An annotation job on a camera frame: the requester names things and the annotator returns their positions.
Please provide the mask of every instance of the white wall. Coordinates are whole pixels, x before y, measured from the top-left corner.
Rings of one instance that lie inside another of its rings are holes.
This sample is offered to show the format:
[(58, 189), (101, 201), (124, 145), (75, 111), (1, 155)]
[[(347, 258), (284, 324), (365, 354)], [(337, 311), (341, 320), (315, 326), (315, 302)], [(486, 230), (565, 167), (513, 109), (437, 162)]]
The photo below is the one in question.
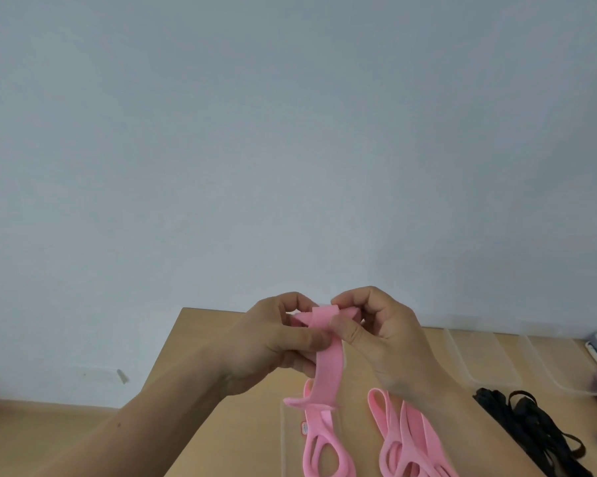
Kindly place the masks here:
[(0, 397), (365, 284), (597, 326), (597, 0), (0, 0)]

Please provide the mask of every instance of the person's right hand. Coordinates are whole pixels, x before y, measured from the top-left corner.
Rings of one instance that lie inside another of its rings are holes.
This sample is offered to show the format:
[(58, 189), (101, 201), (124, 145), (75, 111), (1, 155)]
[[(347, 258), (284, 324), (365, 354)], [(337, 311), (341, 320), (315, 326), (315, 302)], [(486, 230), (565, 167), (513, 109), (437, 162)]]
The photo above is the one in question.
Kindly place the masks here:
[(358, 306), (362, 310), (362, 326), (338, 315), (329, 326), (365, 356), (389, 392), (415, 404), (441, 393), (451, 382), (408, 306), (371, 286), (345, 291), (331, 304), (340, 308)]

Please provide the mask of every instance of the transparent plastic tray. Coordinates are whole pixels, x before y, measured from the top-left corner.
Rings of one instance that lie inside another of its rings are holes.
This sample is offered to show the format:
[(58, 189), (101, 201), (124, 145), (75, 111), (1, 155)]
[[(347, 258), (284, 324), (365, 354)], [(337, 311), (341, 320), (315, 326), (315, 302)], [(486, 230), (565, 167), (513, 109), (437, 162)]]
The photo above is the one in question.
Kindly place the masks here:
[(553, 393), (597, 396), (597, 364), (580, 342), (557, 338), (561, 327), (548, 323), (522, 322), (519, 345), (535, 375)]
[[(453, 321), (453, 325), (464, 327), (460, 321)], [(477, 327), (477, 320), (469, 319), (466, 326)], [(445, 329), (444, 338), (461, 379), (469, 388), (521, 388), (522, 377), (490, 331)]]
[[(340, 418), (337, 411), (331, 413), (334, 431), (340, 438)], [(303, 452), (307, 441), (305, 412), (280, 403), (280, 467), (282, 477), (304, 477)], [(323, 448), (319, 460), (319, 475), (333, 475), (338, 470), (338, 457), (331, 445)]]

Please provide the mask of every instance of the black strap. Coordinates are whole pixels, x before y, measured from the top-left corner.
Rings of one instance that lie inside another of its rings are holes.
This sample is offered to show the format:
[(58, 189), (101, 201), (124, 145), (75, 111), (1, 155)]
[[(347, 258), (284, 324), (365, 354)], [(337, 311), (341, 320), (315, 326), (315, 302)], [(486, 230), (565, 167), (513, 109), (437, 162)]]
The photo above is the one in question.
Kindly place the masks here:
[[(513, 407), (511, 400), (517, 395), (522, 398)], [(552, 418), (538, 407), (537, 400), (530, 393), (522, 390), (512, 392), (506, 402), (503, 393), (482, 388), (477, 390), (473, 398), (505, 428), (547, 477), (557, 477), (551, 456), (557, 459), (568, 477), (592, 476), (577, 461), (586, 453), (583, 442), (561, 432)], [(579, 443), (579, 448), (570, 449), (566, 437)]]

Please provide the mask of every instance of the wooden table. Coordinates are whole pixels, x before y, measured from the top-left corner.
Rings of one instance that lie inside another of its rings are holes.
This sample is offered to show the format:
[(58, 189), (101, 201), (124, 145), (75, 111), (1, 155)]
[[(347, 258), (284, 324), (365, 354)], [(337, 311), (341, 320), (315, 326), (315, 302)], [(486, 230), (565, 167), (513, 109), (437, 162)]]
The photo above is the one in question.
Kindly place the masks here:
[[(241, 313), (184, 308), (146, 381), (154, 381), (183, 355), (219, 337)], [(425, 329), (437, 359), (457, 376), (444, 347), (441, 330)], [(513, 335), (498, 335), (523, 378), (524, 390), (537, 398), (557, 425), (579, 437), (588, 448), (581, 463), (597, 477), (597, 402), (591, 398), (553, 396), (545, 391), (527, 366)], [(377, 458), (382, 445), (366, 403), (377, 381), (364, 359), (347, 346), (345, 370), (338, 399), (341, 440), (356, 463), (359, 477), (380, 477)], [(169, 477), (280, 476), (280, 402), (300, 395), (305, 377), (279, 369), (249, 392), (224, 400), (199, 429), (177, 459)]]

